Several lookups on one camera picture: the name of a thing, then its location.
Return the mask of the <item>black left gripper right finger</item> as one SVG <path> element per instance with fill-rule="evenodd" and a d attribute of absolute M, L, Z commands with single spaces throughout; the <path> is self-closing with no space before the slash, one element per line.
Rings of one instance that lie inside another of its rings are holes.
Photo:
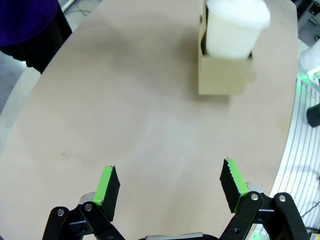
<path fill-rule="evenodd" d="M 233 159 L 224 159 L 220 182 L 229 209 L 234 214 L 221 240 L 246 239 L 253 224 L 263 226 L 271 240 L 308 240 L 309 235 L 292 196 L 274 197 L 250 191 Z"/>

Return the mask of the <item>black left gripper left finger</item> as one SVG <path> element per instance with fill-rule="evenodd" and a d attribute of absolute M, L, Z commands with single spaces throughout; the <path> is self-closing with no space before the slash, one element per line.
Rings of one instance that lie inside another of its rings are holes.
<path fill-rule="evenodd" d="M 79 203 L 72 210 L 64 206 L 51 210 L 43 238 L 82 240 L 86 235 L 94 235 L 97 240 L 123 240 L 124 237 L 112 224 L 119 189 L 116 167 L 106 166 L 92 200 Z"/>

